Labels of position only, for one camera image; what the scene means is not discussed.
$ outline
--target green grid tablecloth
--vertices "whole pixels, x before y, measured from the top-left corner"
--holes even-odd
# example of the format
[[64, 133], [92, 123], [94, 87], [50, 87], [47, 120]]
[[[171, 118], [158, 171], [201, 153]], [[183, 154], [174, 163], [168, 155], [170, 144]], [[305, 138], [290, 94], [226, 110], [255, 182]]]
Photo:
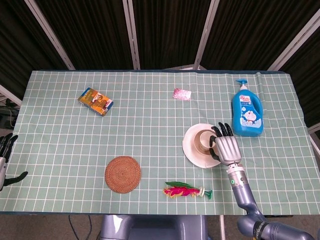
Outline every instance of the green grid tablecloth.
[[[243, 214], [226, 167], [202, 169], [184, 155], [182, 140], [198, 123], [230, 123], [231, 100], [246, 78], [264, 107], [264, 133], [237, 137], [250, 186], [264, 214], [319, 214], [319, 171], [288, 74], [195, 72], [34, 71], [14, 132], [7, 178], [21, 182], [0, 192], [0, 210], [120, 214]], [[101, 117], [77, 98], [87, 88], [114, 100]], [[173, 99], [174, 88], [192, 91]], [[141, 181], [130, 193], [112, 192], [106, 165], [133, 156]], [[213, 189], [213, 199], [162, 193], [166, 181]]]

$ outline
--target small package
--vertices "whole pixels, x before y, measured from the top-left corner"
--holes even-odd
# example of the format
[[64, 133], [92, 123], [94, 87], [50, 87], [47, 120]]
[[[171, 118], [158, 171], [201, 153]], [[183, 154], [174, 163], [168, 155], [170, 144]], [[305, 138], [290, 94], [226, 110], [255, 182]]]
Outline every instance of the small package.
[[101, 116], [106, 115], [114, 102], [105, 95], [88, 87], [78, 98], [78, 101]]

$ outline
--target green feather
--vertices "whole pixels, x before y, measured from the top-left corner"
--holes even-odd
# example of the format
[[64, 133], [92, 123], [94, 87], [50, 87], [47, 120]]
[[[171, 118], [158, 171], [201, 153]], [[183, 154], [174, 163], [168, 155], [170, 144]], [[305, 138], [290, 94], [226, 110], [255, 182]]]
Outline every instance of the green feather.
[[196, 187], [180, 181], [166, 181], [165, 184], [171, 187], [186, 187], [188, 189], [196, 189]]

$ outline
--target robotic hand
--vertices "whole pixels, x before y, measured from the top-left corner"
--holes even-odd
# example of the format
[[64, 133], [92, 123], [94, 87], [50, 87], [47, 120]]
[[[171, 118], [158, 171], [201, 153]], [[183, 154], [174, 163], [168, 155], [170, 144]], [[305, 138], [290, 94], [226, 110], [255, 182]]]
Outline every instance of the robotic hand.
[[28, 174], [27, 171], [21, 173], [20, 176], [6, 178], [7, 164], [11, 154], [12, 146], [17, 140], [18, 135], [13, 136], [9, 133], [7, 136], [0, 137], [0, 192], [3, 187], [22, 181]]
[[240, 163], [241, 153], [238, 142], [233, 136], [230, 126], [219, 122], [221, 131], [216, 126], [212, 129], [216, 137], [210, 137], [210, 147], [215, 142], [219, 156], [210, 148], [210, 154], [215, 159], [227, 166], [227, 174], [232, 191], [238, 206], [246, 210], [247, 215], [241, 216], [237, 221], [239, 231], [256, 240], [314, 240], [307, 232], [282, 224], [280, 222], [268, 222], [260, 212], [255, 198], [249, 186], [247, 176]]

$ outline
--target bottle label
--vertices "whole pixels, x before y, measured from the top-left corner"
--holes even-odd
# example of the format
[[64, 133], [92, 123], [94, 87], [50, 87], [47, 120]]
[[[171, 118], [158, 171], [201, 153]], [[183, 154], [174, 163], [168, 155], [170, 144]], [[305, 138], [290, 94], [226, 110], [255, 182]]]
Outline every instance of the bottle label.
[[251, 102], [250, 96], [240, 95], [241, 104], [241, 117], [240, 124], [244, 127], [260, 128], [261, 118], [258, 118], [258, 114]]

